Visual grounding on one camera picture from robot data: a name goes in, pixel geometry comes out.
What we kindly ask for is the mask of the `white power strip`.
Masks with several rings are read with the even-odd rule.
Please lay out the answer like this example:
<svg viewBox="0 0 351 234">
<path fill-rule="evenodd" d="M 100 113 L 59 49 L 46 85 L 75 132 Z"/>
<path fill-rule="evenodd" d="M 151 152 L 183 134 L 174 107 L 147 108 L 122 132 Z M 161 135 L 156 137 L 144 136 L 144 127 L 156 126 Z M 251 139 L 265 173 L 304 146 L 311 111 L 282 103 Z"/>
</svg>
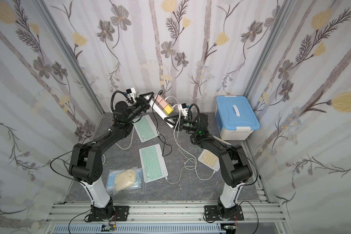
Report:
<svg viewBox="0 0 351 234">
<path fill-rule="evenodd" d="M 155 103 L 155 100 L 156 100 L 156 96 L 154 96 L 154 99 L 153 99 L 153 106 L 152 108 L 154 109 L 154 111 L 163 119 L 165 120 L 166 117 L 169 117 L 170 115 L 167 115 L 163 112 L 163 110 L 161 110 L 161 108 Z"/>
</svg>

